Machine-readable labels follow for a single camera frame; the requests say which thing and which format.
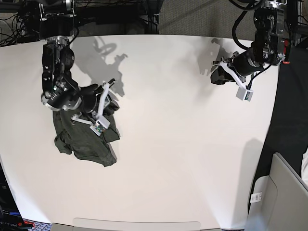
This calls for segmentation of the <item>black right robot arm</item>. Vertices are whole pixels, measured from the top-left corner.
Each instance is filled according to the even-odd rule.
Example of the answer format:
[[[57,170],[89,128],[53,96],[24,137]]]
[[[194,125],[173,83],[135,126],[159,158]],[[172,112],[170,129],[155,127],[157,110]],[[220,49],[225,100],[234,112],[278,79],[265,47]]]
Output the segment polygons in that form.
[[[97,114],[102,104],[103,115],[112,115],[119,105],[109,92],[102,98],[106,90],[103,85],[80,87],[72,78],[75,54],[71,44],[79,34],[74,1],[42,0],[39,12],[39,39],[45,41],[41,59],[42,104],[54,114],[73,111],[87,118]]]

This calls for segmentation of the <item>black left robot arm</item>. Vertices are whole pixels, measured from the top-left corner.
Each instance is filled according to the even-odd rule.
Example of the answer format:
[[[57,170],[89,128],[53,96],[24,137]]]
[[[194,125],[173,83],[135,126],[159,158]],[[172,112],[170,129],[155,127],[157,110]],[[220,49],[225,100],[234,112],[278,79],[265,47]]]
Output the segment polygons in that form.
[[[232,27],[233,41],[244,52],[235,52],[230,58],[214,61],[215,70],[211,74],[211,83],[223,85],[234,82],[231,74],[221,67],[226,64],[240,81],[246,81],[248,75],[257,75],[264,72],[268,65],[277,66],[282,63],[287,54],[287,40],[284,38],[284,11],[280,8],[281,2],[276,0],[243,0],[247,6],[241,6],[234,1],[233,5],[243,10]],[[241,44],[236,35],[236,29],[248,11],[254,11],[255,39],[249,47]]]

